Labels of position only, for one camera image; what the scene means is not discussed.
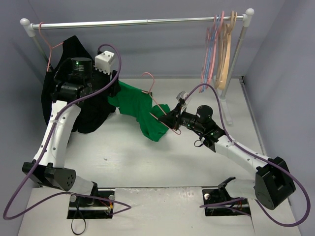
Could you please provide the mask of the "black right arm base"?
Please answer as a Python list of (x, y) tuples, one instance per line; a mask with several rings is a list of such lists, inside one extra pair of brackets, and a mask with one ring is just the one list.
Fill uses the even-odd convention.
[(240, 216), (246, 215), (251, 217), (251, 210), (247, 199), (237, 200), (238, 197), (232, 198), (227, 193), (225, 187), (228, 183), (234, 180), (235, 177), (229, 177), (218, 187), (209, 187), (202, 189), (203, 204), (217, 206), (204, 207), (204, 213), (206, 217), (215, 216)]

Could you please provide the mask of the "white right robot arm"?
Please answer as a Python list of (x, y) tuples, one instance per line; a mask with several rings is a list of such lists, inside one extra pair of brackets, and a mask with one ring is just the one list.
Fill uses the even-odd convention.
[(296, 190), (293, 179), (284, 173), (288, 170), (286, 162), (280, 157), (253, 157), (250, 150), (229, 140), (225, 131), (213, 121), (212, 115), (213, 110), (207, 105), (199, 106), (194, 115), (178, 105), (158, 120), (174, 130), (180, 126), (186, 127), (199, 136), (204, 146), (227, 157), (251, 174), (250, 179), (230, 177), (221, 183), (218, 197), (222, 202), (228, 203), (236, 198), (253, 199), (267, 209), (274, 210)]

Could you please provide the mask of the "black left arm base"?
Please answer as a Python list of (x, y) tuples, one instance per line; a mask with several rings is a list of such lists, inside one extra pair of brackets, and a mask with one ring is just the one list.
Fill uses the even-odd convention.
[(113, 206), (105, 200), (70, 196), (67, 219), (112, 219)]

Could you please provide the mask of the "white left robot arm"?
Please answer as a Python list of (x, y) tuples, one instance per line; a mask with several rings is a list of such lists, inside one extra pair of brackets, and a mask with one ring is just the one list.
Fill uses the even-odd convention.
[(98, 201), (95, 182), (77, 176), (64, 166), (72, 132), (96, 131), (115, 112), (108, 102), (119, 91), (118, 73), (112, 69), (114, 55), (104, 52), (91, 58), (68, 58), (54, 74), (51, 110), (42, 144), (23, 172), (40, 185), (81, 194), (91, 207)]

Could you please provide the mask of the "green t shirt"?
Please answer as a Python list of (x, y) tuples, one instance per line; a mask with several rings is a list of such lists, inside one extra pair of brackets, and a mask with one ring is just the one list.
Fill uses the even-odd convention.
[(117, 107), (122, 115), (136, 118), (141, 132), (152, 141), (159, 141), (168, 128), (157, 120), (170, 112), (167, 104), (153, 105), (152, 98), (142, 90), (119, 82), (120, 92), (115, 97), (109, 97), (108, 102)]

